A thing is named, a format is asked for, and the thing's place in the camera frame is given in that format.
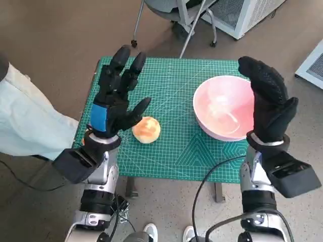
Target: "bread roll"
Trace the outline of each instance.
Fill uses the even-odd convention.
[[[149,144],[158,139],[160,125],[153,117],[143,117],[142,120],[132,127],[132,133],[142,144]]]

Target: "white sneaker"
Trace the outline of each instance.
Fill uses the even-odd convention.
[[[144,227],[143,231],[145,231],[153,239],[153,242],[158,241],[158,232],[156,225],[149,223]]]
[[[183,242],[189,242],[195,237],[193,226],[187,226],[183,233]]]

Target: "gray floor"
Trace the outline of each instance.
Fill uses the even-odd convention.
[[[49,98],[54,107],[76,119],[85,102],[97,60],[113,54],[132,39],[140,0],[2,0],[0,1],[0,51]],[[287,1],[271,19],[234,41],[219,31],[215,49],[208,47],[211,28],[200,21],[185,57],[258,58],[276,67],[286,78],[290,95],[300,99],[288,135],[290,152],[313,165],[323,180],[323,91],[294,78],[294,72],[323,38],[321,1]],[[138,50],[149,56],[178,56],[182,42],[171,33],[171,24],[144,9],[138,31]],[[33,158],[0,155],[23,179],[51,187],[62,178]],[[51,193],[24,189],[0,166],[0,236],[2,241],[63,241],[72,213],[79,204],[81,185]],[[124,193],[120,179],[118,192]],[[181,241],[191,223],[196,182],[143,179],[137,181],[140,198],[131,201],[130,218],[137,230],[146,223],[158,226],[160,241]],[[215,204],[211,185],[197,205],[200,234],[213,223],[241,213],[239,185],[224,185],[225,204]],[[279,209],[287,216],[297,241],[323,237],[323,189],[287,200],[278,196]],[[236,241],[239,223],[213,234],[214,241]],[[115,241],[131,232],[120,225]]]

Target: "wire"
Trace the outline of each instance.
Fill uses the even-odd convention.
[[[64,186],[67,186],[67,185],[70,185],[70,184],[62,184],[62,185],[59,185],[58,187],[55,187],[55,188],[51,188],[51,189],[43,189],[43,188],[36,188],[36,187],[33,187],[32,185],[28,184],[27,182],[21,180],[19,177],[17,177],[17,175],[14,173],[14,171],[11,169],[10,166],[8,166],[4,161],[0,160],[0,163],[2,165],[4,165],[8,170],[9,172],[11,173],[11,175],[17,180],[19,181],[21,184],[25,185],[26,187],[30,188],[30,189],[33,189],[33,190],[36,190],[36,191],[39,191],[39,192],[52,192],[52,191],[55,191],[59,188],[62,188]]]
[[[194,199],[194,203],[193,203],[193,208],[192,208],[192,222],[193,222],[193,228],[194,228],[194,234],[195,234],[195,239],[196,239],[196,242],[199,242],[199,238],[198,238],[198,235],[197,235],[197,231],[196,231],[196,224],[195,224],[195,208],[196,208],[196,203],[197,203],[197,198],[198,198],[198,195],[200,194],[200,191],[204,185],[204,183],[206,182],[206,180],[208,179],[208,177],[221,165],[229,162],[229,161],[232,161],[232,160],[236,160],[236,159],[239,159],[239,158],[243,158],[243,157],[246,157],[245,155],[242,155],[242,156],[238,156],[238,157],[235,157],[235,158],[232,158],[232,159],[228,159],[228,160],[225,160],[225,161],[222,161],[218,164],[216,164],[207,174],[206,176],[204,177],[203,181],[201,182],[201,185],[200,187],[197,189],[197,192],[196,192],[196,195],[195,195],[195,199]]]
[[[132,227],[132,229],[133,229],[133,231],[134,232],[136,232],[136,229],[135,229],[135,226],[133,226],[133,224],[132,224],[132,222],[130,222],[130,220],[129,219],[127,219],[127,218],[125,218],[124,216],[121,216],[121,215],[119,215],[121,218],[123,218],[124,220],[126,220],[127,222],[129,222],[130,223],[130,225],[131,225],[131,227]]]
[[[121,218],[123,218],[124,220],[126,220],[127,222],[129,222],[130,223],[130,225],[131,225],[131,227],[132,227],[132,229],[133,229],[133,231],[134,232],[136,232],[136,229],[135,229],[135,227],[133,226],[133,224],[130,222],[130,220],[129,219],[127,219],[127,218],[125,218],[125,217],[123,217],[123,216],[121,216],[121,215],[119,215]]]
[[[272,213],[275,213],[277,214],[278,216],[281,217],[281,219],[283,220],[286,228],[287,228],[287,232],[288,232],[288,235],[289,235],[289,238],[290,238],[290,241],[291,242],[294,242],[294,235],[293,235],[293,232],[292,232],[292,229],[291,227],[289,226],[288,222],[287,222],[287,219],[283,216],[283,214],[281,212],[279,212],[278,210],[276,209],[271,209],[271,208],[266,208],[266,207],[262,207],[262,208],[258,208],[256,210],[253,210],[252,212],[249,212],[249,213],[244,213],[244,214],[241,214],[239,216],[236,216],[236,217],[232,217],[232,218],[228,218],[224,221],[221,221],[215,225],[213,225],[211,228],[209,228],[205,234],[205,242],[209,242],[209,236],[210,234],[217,228],[225,225],[225,224],[228,224],[228,223],[231,223],[233,221],[236,221],[238,219],[247,219],[250,217],[250,215],[252,215],[253,213],[258,213],[258,212],[272,212]]]
[[[116,212],[117,216],[116,216],[115,225],[114,225],[113,230],[112,230],[111,235],[110,235],[110,241],[112,241],[112,238],[116,233],[118,223],[119,223],[119,201],[118,201],[118,195],[117,195],[116,192],[115,192],[115,197],[116,197],[116,203],[117,203],[117,212]]]

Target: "green cutting mat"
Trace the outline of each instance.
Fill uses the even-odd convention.
[[[86,106],[75,137],[80,144],[89,123],[93,99],[98,91],[102,65],[111,57],[103,57],[97,66]],[[132,63],[129,58],[127,67]],[[149,145],[139,143],[131,130],[120,132],[122,144],[118,154],[120,174],[202,180],[216,163],[244,155],[246,141],[222,142],[205,134],[198,126],[192,99],[196,88],[208,78],[220,75],[241,76],[238,63],[231,60],[147,58],[136,89],[130,92],[130,107],[142,98],[152,97],[145,116],[157,119],[160,137]],[[222,165],[209,181],[239,183],[239,167],[243,159]]]

